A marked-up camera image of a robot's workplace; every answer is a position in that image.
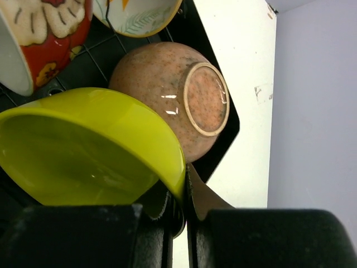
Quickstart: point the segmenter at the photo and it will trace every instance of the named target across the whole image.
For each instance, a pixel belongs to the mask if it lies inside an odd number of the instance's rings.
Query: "red floral bowl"
[[[0,83],[29,96],[82,48],[92,0],[0,1]]]

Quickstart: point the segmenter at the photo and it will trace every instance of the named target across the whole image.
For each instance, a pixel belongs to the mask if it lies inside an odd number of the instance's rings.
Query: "white bowl with leaf pattern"
[[[182,0],[109,0],[108,19],[115,31],[130,37],[147,37],[164,29],[173,19]],[[105,18],[108,0],[93,0],[93,14]]]

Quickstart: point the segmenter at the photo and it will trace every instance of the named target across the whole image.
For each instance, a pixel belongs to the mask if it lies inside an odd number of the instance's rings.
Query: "brown bowl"
[[[210,150],[228,120],[224,78],[183,44],[161,42],[131,51],[114,69],[109,88],[157,112],[176,134],[187,163]]]

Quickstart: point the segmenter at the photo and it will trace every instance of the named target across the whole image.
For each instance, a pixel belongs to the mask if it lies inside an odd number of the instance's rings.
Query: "white table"
[[[194,0],[240,119],[240,132],[208,181],[235,207],[266,208],[276,15],[265,0]],[[187,230],[173,267],[189,266]]]

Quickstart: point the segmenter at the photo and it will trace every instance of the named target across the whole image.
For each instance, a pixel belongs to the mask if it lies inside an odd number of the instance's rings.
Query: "black tray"
[[[108,80],[118,61],[129,51],[151,42],[175,41],[187,44],[201,52],[219,69],[203,25],[192,0],[183,1],[172,22],[158,34],[141,39],[114,33],[93,17],[83,50],[55,79],[30,97],[22,97],[0,84],[0,112],[30,101],[80,87],[108,86]],[[218,166],[239,131],[239,118],[232,100],[227,126],[212,149],[194,166],[204,182]],[[18,187],[0,169],[0,235],[23,207],[37,202]]]

